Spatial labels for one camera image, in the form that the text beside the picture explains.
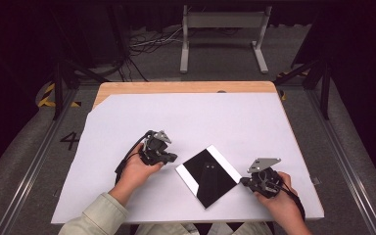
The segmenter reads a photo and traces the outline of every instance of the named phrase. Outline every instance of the number 4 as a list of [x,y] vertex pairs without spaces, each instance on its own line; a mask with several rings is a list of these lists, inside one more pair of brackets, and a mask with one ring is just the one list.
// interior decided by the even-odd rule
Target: number 4
[[74,142],[78,142],[80,140],[80,139],[75,139],[75,136],[77,136],[77,133],[73,131],[68,136],[61,139],[60,142],[70,142],[70,145],[69,145],[69,151],[70,151]]

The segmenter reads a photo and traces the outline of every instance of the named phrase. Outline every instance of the finger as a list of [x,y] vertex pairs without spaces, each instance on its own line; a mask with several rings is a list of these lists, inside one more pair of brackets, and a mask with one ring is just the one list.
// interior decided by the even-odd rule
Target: finger
[[154,172],[159,171],[164,166],[163,162],[158,162],[157,164],[152,165]]
[[278,171],[277,172],[279,174],[279,176],[283,179],[283,182],[288,185],[289,187],[292,186],[292,179],[291,179],[291,176],[285,172],[282,172],[282,171]]
[[261,202],[262,204],[264,204],[268,200],[266,197],[264,197],[259,192],[254,192],[253,194],[256,196],[256,198],[258,198],[258,201]]
[[139,143],[138,145],[136,145],[136,147],[132,150],[131,154],[138,153],[139,150],[142,148],[142,146],[143,146],[143,143]]
[[293,194],[295,194],[296,196],[298,196],[298,191],[296,191],[294,188],[290,187],[290,190],[292,191]]
[[140,163],[143,163],[142,160],[140,159],[139,154],[137,152],[130,155],[130,158],[129,158],[128,162],[129,163],[130,162],[140,162]]

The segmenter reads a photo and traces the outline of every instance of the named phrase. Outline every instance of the table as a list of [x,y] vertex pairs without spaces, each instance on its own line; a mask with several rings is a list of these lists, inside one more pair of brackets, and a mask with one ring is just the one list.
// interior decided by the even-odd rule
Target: table
[[[242,185],[204,210],[174,169],[209,144],[242,176],[249,175],[247,168],[255,158],[279,157],[282,163],[273,168],[291,174],[306,217],[323,217],[305,161],[271,82],[118,82],[100,87],[52,223],[79,216],[99,193],[112,188],[114,170],[122,158],[118,155],[125,154],[151,126],[164,127],[173,141],[168,150],[179,157],[134,193],[127,205],[127,223],[271,220],[268,211]],[[114,141],[105,138],[110,134],[116,135]]]

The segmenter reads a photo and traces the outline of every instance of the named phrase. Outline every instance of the wooden table edge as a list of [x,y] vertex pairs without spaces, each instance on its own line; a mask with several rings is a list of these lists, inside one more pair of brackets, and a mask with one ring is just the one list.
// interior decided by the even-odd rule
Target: wooden table edge
[[271,81],[164,81],[105,82],[100,85],[93,109],[114,94],[277,92]]

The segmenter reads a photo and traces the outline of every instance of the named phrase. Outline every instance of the wrist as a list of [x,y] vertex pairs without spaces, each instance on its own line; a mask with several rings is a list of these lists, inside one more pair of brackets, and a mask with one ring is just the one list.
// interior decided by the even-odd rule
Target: wrist
[[306,224],[300,220],[296,222],[288,223],[287,225],[282,225],[283,229],[288,235],[310,235],[311,232],[306,227]]
[[125,207],[134,190],[135,188],[129,184],[119,181],[117,185],[109,191],[109,194]]

